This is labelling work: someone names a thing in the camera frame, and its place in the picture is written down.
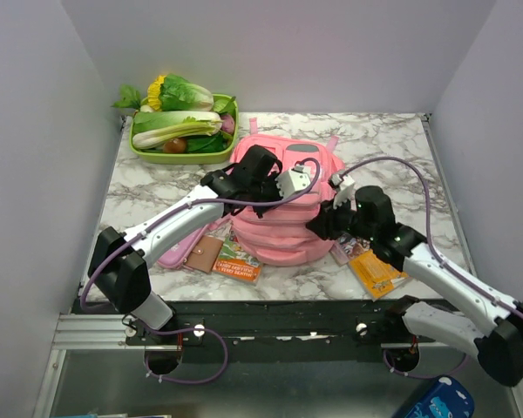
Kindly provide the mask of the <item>pink student backpack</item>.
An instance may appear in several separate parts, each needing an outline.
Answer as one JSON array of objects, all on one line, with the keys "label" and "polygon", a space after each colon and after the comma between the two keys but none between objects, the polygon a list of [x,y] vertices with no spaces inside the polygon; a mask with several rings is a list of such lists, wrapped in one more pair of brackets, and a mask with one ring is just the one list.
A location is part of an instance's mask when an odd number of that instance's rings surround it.
[{"label": "pink student backpack", "polygon": [[318,183],[311,191],[298,199],[265,212],[261,217],[255,209],[247,207],[235,216],[226,216],[241,248],[260,262],[271,266],[298,266],[325,256],[332,242],[322,240],[306,228],[320,210],[320,203],[329,200],[334,193],[328,178],[345,168],[344,162],[335,155],[338,138],[331,138],[322,145],[314,141],[284,138],[260,134],[257,120],[250,120],[250,135],[234,148],[230,161],[235,163],[245,156],[253,145],[261,145],[274,153],[288,170],[295,163],[311,157],[320,164]]}]

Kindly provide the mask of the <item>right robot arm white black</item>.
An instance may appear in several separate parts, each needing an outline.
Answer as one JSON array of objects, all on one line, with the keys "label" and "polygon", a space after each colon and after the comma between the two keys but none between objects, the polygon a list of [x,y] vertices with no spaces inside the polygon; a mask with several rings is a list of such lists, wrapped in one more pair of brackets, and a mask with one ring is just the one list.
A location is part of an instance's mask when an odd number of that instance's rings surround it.
[{"label": "right robot arm white black", "polygon": [[384,318],[392,340],[416,334],[456,348],[476,359],[496,382],[515,387],[523,380],[523,300],[502,293],[452,265],[431,240],[397,222],[390,198],[370,185],[340,205],[328,200],[306,227],[321,239],[347,233],[369,242],[384,263],[421,281],[459,311],[448,313],[413,301]]}]

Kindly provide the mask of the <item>brown leather wallet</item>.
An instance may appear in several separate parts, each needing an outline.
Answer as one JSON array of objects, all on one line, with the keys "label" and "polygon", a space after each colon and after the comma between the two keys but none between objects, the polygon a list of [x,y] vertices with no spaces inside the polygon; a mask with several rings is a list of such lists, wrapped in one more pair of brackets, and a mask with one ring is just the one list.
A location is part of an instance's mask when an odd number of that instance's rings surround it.
[{"label": "brown leather wallet", "polygon": [[203,236],[188,254],[184,265],[203,273],[211,273],[221,251],[223,241],[212,236]]}]

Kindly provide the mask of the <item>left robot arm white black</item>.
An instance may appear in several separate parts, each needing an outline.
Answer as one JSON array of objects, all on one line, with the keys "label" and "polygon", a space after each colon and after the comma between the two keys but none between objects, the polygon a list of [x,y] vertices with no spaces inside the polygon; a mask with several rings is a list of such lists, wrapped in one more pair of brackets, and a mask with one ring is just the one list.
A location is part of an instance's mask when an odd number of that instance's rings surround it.
[{"label": "left robot arm white black", "polygon": [[154,342],[168,343],[176,331],[173,310],[152,290],[149,268],[190,234],[244,206],[270,208],[270,201],[281,199],[276,188],[281,172],[276,155],[254,145],[239,162],[206,174],[164,212],[122,233],[107,227],[93,250],[81,307],[87,307],[87,294],[96,285],[119,313],[145,323]]}]

